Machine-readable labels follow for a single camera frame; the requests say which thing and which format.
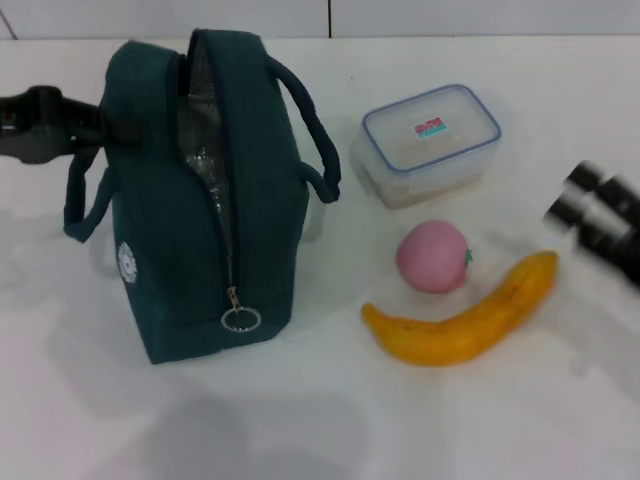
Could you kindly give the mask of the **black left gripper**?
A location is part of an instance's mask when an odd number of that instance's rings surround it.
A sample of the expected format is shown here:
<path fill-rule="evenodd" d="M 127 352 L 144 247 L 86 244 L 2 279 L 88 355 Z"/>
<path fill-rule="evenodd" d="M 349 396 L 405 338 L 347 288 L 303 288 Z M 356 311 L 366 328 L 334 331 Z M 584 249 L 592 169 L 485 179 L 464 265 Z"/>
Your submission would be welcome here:
<path fill-rule="evenodd" d="M 107 143 L 138 143 L 138 122 L 101 106 L 74 102 L 74 141 L 63 117 L 64 97 L 52 86 L 30 87 L 1 98 L 1 155 L 45 164 L 76 150 Z"/>

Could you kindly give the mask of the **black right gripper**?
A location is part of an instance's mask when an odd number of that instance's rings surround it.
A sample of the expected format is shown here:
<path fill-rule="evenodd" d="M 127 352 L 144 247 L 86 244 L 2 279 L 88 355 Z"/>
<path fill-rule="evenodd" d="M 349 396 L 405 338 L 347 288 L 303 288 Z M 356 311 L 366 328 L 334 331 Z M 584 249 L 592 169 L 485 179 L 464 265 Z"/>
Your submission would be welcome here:
<path fill-rule="evenodd" d="M 625 221 L 639 220 L 639 195 L 619 177 L 605 179 L 589 162 L 580 162 L 566 180 L 579 189 L 593 193 Z M 586 209 L 568 195 L 559 196 L 547 209 L 545 218 L 567 231 L 573 231 L 580 248 L 619 271 L 639 288 L 639 231 L 617 235 L 605 225 L 590 219 Z"/>

